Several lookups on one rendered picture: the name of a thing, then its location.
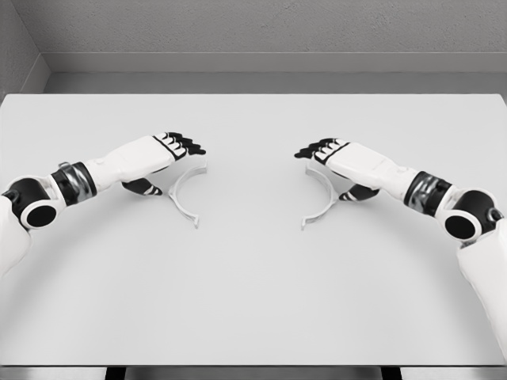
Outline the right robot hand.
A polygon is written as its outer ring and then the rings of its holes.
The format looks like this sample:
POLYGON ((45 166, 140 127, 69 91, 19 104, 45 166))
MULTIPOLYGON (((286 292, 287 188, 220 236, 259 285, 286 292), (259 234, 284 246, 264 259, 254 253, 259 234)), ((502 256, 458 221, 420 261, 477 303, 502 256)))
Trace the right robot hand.
POLYGON ((332 173, 353 182, 339 200, 360 202, 376 196, 380 189, 380 166, 388 159, 382 154, 338 138, 325 138, 301 148, 295 158, 306 158, 324 165, 332 173))

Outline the white half pipe clamp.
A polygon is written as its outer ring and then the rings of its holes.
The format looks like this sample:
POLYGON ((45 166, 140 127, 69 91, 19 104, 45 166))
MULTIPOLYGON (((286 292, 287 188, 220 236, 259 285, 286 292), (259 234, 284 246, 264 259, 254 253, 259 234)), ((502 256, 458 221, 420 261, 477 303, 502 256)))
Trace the white half pipe clamp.
POLYGON ((336 204, 336 202, 339 200, 339 195, 334 189, 334 186, 330 179, 321 171, 313 168, 310 164, 307 164, 305 167, 305 174, 309 177, 313 177, 316 179, 320 184, 323 185, 323 187, 326 190, 326 193, 328 195, 328 202, 324 206, 321 211, 318 211, 312 215, 303 216, 301 218, 300 228, 301 230, 304 230, 305 227, 311 223, 317 222, 318 220, 322 219, 325 214, 336 204))
POLYGON ((197 230, 200 226, 200 216, 198 214, 192 213, 187 208, 185 208, 181 201, 178 198, 179 192, 182 189, 183 185, 186 181, 188 181, 191 177, 206 174, 208 172, 208 163, 204 161, 200 165, 187 169, 181 174, 176 181, 171 185, 168 191, 168 197, 172 200, 174 206, 180 212, 180 214, 188 219, 197 230))

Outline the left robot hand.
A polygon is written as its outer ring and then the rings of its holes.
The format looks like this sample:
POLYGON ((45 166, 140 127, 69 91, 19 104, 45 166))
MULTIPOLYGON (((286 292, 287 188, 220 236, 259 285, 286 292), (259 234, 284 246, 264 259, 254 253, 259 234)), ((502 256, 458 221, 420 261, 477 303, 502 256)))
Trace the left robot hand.
POLYGON ((107 156, 118 181, 141 196, 161 196, 162 190, 146 176, 162 171, 188 155, 204 155, 201 145, 177 132, 162 132, 129 142, 107 156))

